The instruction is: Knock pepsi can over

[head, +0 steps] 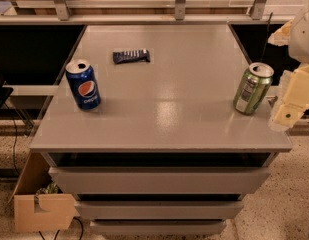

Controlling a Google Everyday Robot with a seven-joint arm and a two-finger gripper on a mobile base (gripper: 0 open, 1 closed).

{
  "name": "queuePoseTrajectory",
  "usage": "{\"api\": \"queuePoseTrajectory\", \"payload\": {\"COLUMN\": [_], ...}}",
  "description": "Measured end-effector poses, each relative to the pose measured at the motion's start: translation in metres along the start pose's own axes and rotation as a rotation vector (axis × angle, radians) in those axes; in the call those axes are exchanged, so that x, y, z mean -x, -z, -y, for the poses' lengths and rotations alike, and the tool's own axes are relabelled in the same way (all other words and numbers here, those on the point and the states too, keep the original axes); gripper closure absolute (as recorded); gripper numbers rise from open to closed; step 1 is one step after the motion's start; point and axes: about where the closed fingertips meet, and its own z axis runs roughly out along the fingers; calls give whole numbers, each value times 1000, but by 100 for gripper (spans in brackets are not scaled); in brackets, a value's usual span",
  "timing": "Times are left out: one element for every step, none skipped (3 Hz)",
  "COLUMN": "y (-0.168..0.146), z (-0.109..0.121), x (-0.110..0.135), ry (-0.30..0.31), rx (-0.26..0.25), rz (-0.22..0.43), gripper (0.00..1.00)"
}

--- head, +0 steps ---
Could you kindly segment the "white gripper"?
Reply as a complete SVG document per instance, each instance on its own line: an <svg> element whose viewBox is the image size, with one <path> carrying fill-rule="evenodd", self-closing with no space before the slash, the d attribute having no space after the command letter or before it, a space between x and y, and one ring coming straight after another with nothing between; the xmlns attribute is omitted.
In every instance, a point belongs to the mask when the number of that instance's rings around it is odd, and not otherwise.
<svg viewBox="0 0 309 240"><path fill-rule="evenodd" d="M293 72L283 72L269 119L272 130L286 131L309 109L309 0L293 21L286 22L270 35L268 43L289 44L289 56L301 62Z"/></svg>

